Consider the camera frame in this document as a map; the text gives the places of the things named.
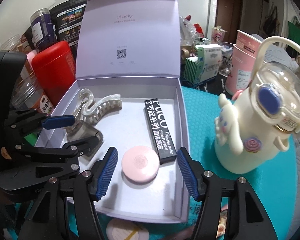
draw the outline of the red container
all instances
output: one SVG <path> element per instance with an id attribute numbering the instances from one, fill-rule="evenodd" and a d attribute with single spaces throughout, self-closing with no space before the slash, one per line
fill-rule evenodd
<path id="1" fill-rule="evenodd" d="M 75 81 L 75 61 L 68 42 L 60 41 L 40 52 L 33 58 L 32 68 L 56 106 Z"/>

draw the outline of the open gift box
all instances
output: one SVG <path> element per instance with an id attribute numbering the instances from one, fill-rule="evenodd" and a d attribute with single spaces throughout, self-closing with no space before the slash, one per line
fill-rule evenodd
<path id="1" fill-rule="evenodd" d="M 179 82 L 180 36 L 177 0 L 87 0 L 78 44 L 76 81 L 52 115 L 72 114 L 78 93 L 96 98 L 121 94 L 122 110 L 97 125 L 104 142 L 80 171 L 102 159 L 110 146 L 118 164 L 107 194 L 95 202 L 97 212 L 151 223 L 187 221 L 189 195 L 176 161 L 160 166 L 154 180 L 136 185 L 121 170 L 123 154 L 144 145 L 156 150 L 148 128 L 144 100 L 158 98 L 175 148 L 189 149 L 185 106 Z M 43 130 L 37 146 L 61 147 L 64 129 Z"/>

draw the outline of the white box lid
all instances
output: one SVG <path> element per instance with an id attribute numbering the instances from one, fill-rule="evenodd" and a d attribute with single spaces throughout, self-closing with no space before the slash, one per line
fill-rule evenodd
<path id="1" fill-rule="evenodd" d="M 134 75 L 180 76 L 177 0 L 88 0 L 77 79 Z"/>

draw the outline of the purple jar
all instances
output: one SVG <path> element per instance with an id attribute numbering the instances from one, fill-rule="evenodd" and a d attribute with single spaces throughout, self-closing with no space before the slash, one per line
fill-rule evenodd
<path id="1" fill-rule="evenodd" d="M 36 49 L 42 51 L 57 42 L 49 9 L 36 11 L 31 17 L 32 41 Z"/>

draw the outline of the refrigerator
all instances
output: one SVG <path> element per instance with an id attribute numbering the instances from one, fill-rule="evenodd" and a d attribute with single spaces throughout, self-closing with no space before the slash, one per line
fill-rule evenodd
<path id="1" fill-rule="evenodd" d="M 190 22 L 198 23 L 206 38 L 211 39 L 217 13 L 217 0 L 178 0 L 179 15 L 191 15 Z"/>

